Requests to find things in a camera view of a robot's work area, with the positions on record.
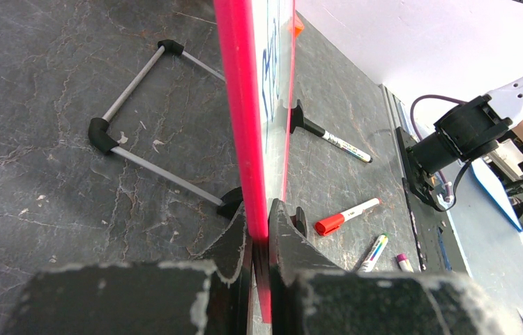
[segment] white wall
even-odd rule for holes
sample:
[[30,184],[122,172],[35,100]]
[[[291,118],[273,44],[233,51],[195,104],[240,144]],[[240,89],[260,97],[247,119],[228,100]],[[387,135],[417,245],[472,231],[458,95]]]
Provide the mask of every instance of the white wall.
[[[297,0],[296,8],[408,106],[423,94],[470,100],[523,76],[523,4],[511,0]],[[450,106],[421,102],[416,116],[433,122]]]

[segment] metal rod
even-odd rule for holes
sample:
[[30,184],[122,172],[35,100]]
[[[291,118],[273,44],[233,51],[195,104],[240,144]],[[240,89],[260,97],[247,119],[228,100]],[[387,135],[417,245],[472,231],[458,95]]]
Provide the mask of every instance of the metal rod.
[[196,63],[196,65],[200,66],[204,70],[210,72],[212,75],[214,75],[218,79],[222,80],[223,82],[226,82],[225,77],[223,77],[220,73],[214,71],[210,66],[207,66],[206,64],[204,64],[201,61],[194,58],[191,54],[188,54],[187,52],[184,51],[181,55],[185,56],[187,59],[193,61],[194,63]]
[[128,87],[126,87],[124,92],[120,94],[120,96],[116,99],[114,104],[107,110],[107,112],[103,115],[102,119],[104,119],[105,121],[110,121],[112,117],[114,117],[114,115],[116,114],[116,112],[118,112],[124,101],[126,101],[130,94],[136,89],[136,86],[138,86],[138,84],[142,81],[144,76],[151,70],[151,68],[153,67],[153,65],[155,65],[157,60],[159,60],[163,52],[165,52],[165,47],[161,46],[157,50],[157,52],[155,52],[155,54],[151,57],[151,59],[149,59],[149,62],[146,63],[142,70],[138,72],[138,75],[136,75],[132,82],[130,82],[130,84],[128,85]]
[[144,160],[143,158],[140,158],[139,156],[136,156],[136,155],[130,153],[129,151],[126,151],[120,147],[115,147],[112,149],[112,152],[142,166],[143,168],[146,168],[146,169],[160,175],[163,178],[166,178],[169,181],[174,182],[175,184],[178,184],[179,186],[185,188],[188,191],[192,191],[193,193],[198,194],[199,196],[203,197],[204,199],[208,200],[209,202],[212,202],[213,204],[215,204],[217,206],[220,206],[222,204],[222,200],[215,197],[214,195],[211,195],[210,193],[202,190],[201,188],[190,184],[188,181],[185,181],[182,178],[177,177],[175,174],[165,171],[164,169],[158,167],[157,165],[154,165],[154,164]]

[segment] red marker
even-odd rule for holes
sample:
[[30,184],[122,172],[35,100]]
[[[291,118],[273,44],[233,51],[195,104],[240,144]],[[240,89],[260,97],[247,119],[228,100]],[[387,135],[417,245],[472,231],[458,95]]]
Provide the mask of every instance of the red marker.
[[377,206],[378,204],[381,204],[381,200],[379,198],[374,198],[368,200],[367,202],[364,202],[363,204],[359,204],[358,206],[352,207],[347,211],[343,211],[334,216],[324,218],[323,220],[315,223],[315,230],[321,236],[329,235],[332,232],[338,230],[344,222],[348,221],[351,218],[357,217],[358,215],[364,213],[367,209]]

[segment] purple marker cap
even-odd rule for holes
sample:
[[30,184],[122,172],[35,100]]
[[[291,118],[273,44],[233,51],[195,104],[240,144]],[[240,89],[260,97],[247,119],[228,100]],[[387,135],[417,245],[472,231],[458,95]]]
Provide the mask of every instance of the purple marker cap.
[[407,260],[407,256],[404,253],[397,255],[397,262],[403,262],[404,260]]

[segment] cable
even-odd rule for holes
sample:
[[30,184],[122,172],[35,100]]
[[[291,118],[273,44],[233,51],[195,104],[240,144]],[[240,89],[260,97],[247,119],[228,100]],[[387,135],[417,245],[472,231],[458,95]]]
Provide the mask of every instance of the cable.
[[[447,96],[440,96],[438,94],[426,94],[425,96],[421,96],[421,97],[417,98],[416,100],[414,100],[414,103],[411,104],[411,108],[409,109],[409,119],[411,120],[411,126],[414,127],[414,131],[416,132],[416,135],[418,136],[418,139],[420,139],[420,141],[423,140],[423,137],[420,134],[420,131],[418,130],[418,127],[416,125],[416,118],[414,116],[414,110],[416,108],[416,105],[424,99],[438,99],[438,100],[448,101],[449,103],[456,103],[458,105],[464,105],[465,103],[467,103],[466,101],[463,101],[463,100],[450,98]],[[446,177],[444,176],[444,173],[442,171],[439,171],[438,173],[440,174],[440,179],[442,179],[442,184],[443,184],[444,188],[446,189],[446,197],[444,198],[444,201],[446,201],[446,202],[450,202],[451,200],[453,201],[453,204],[448,208],[448,209],[450,209],[457,202],[457,197],[455,195],[455,191],[453,190],[452,197],[454,199],[451,198],[450,186],[448,185],[448,182],[446,181]]]

